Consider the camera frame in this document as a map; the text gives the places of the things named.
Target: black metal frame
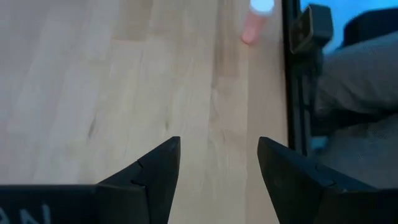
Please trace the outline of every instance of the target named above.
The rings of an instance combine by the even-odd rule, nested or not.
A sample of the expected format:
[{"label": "black metal frame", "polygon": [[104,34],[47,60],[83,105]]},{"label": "black metal frame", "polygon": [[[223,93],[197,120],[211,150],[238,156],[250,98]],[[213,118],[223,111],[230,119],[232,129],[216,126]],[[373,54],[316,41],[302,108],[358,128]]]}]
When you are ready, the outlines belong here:
[{"label": "black metal frame", "polygon": [[95,185],[0,186],[0,223],[164,223],[180,166],[172,137]]},{"label": "black metal frame", "polygon": [[289,42],[290,26],[300,13],[300,0],[282,0],[289,147],[306,156],[311,135],[310,114],[304,106],[302,61],[291,53]]}]

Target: wood grain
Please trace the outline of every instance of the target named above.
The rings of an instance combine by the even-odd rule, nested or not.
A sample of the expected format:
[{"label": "wood grain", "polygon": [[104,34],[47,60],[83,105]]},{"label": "wood grain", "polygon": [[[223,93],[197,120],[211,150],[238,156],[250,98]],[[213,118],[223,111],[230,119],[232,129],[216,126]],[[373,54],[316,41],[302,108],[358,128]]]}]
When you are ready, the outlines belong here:
[{"label": "wood grain", "polygon": [[96,183],[181,136],[170,223],[277,223],[256,157],[287,142],[280,0],[0,2],[0,184]]}]

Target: gray cloth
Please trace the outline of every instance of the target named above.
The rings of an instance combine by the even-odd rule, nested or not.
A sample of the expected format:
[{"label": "gray cloth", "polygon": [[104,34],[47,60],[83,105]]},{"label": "gray cloth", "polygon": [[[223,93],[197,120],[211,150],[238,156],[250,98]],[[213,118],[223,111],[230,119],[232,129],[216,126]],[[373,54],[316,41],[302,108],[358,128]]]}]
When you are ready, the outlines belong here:
[{"label": "gray cloth", "polygon": [[317,160],[378,188],[398,187],[398,114],[331,135]]},{"label": "gray cloth", "polygon": [[334,110],[383,114],[398,109],[398,32],[325,56],[315,92],[319,118]]}]

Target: white bottle cap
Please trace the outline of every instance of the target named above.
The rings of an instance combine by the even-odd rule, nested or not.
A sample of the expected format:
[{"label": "white bottle cap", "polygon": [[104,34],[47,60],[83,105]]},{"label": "white bottle cap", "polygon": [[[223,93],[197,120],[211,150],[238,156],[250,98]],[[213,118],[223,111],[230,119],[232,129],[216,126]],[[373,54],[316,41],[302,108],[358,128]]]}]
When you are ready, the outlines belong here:
[{"label": "white bottle cap", "polygon": [[269,16],[274,9],[274,0],[250,0],[250,10],[260,16]]}]

